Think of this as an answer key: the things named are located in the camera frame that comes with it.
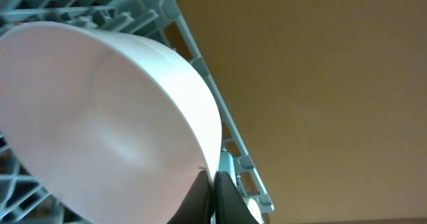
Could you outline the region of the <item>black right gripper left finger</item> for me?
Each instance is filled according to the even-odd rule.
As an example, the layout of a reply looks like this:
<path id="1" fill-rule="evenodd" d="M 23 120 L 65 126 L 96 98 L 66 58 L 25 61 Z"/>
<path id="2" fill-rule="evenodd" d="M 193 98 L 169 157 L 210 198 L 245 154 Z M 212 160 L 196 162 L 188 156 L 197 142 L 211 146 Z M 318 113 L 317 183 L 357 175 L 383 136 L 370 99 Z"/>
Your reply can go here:
<path id="1" fill-rule="evenodd" d="M 210 224 L 213 214 L 207 171 L 200 171 L 167 224 Z"/>

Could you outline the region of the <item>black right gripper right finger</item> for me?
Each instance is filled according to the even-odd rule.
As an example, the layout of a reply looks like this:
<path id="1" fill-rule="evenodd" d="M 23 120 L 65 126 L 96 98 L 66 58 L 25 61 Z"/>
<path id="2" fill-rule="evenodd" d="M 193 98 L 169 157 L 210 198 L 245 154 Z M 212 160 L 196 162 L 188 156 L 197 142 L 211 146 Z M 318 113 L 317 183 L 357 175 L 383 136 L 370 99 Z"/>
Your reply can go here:
<path id="1" fill-rule="evenodd" d="M 216 223 L 258 224 L 228 172 L 218 171 L 216 173 L 214 187 Z"/>

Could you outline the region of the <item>pink bowl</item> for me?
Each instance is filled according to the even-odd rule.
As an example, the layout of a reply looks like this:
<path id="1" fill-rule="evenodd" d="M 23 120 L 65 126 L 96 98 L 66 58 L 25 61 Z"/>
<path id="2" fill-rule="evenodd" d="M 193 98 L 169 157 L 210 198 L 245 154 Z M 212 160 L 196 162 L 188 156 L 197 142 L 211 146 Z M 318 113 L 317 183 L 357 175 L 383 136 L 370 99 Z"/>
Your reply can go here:
<path id="1" fill-rule="evenodd" d="M 166 223 L 200 172 L 213 181 L 222 124 L 177 52 L 54 22 L 1 37 L 1 132 L 44 188 L 92 223 Z"/>

